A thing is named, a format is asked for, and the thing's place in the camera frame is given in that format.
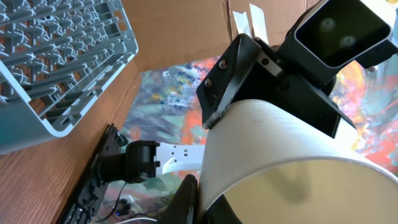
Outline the white cup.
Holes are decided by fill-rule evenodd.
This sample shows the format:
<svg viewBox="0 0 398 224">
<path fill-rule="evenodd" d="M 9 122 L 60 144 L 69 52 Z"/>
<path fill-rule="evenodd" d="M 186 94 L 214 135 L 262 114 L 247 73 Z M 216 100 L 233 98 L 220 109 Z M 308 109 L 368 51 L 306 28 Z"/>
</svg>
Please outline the white cup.
<svg viewBox="0 0 398 224">
<path fill-rule="evenodd" d="M 271 103 L 209 130 L 197 215 L 225 196 L 243 223 L 396 223 L 397 177 Z"/>
</svg>

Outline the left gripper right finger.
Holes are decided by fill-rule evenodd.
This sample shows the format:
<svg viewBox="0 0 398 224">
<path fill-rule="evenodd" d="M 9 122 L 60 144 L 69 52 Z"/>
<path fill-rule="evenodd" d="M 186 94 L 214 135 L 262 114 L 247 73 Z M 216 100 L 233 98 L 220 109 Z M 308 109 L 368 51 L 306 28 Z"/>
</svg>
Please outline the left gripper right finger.
<svg viewBox="0 0 398 224">
<path fill-rule="evenodd" d="M 334 138 L 356 137 L 356 127 L 325 91 L 314 87 L 259 38 L 239 34 L 199 84 L 202 126 L 213 128 L 229 106 L 262 100 Z"/>
</svg>

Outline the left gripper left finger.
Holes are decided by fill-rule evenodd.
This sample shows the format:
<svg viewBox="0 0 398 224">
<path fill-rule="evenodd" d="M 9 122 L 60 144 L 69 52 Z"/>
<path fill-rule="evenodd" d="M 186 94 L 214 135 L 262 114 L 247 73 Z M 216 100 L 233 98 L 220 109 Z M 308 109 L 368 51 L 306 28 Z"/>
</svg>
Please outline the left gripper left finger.
<svg viewBox="0 0 398 224">
<path fill-rule="evenodd" d="M 156 224 L 193 224 L 197 207 L 198 181 L 188 174 Z"/>
</svg>

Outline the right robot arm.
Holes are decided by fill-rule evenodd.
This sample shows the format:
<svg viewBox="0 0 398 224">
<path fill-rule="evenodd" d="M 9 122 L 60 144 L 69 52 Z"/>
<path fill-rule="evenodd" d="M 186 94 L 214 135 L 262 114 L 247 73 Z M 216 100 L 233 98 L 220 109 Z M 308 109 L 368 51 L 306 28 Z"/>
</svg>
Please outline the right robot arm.
<svg viewBox="0 0 398 224">
<path fill-rule="evenodd" d="M 182 170 L 199 170 L 204 145 L 174 145 L 156 141 L 135 141 L 124 153 L 99 160 L 98 174 L 103 182 L 123 180 L 130 184 Z"/>
</svg>

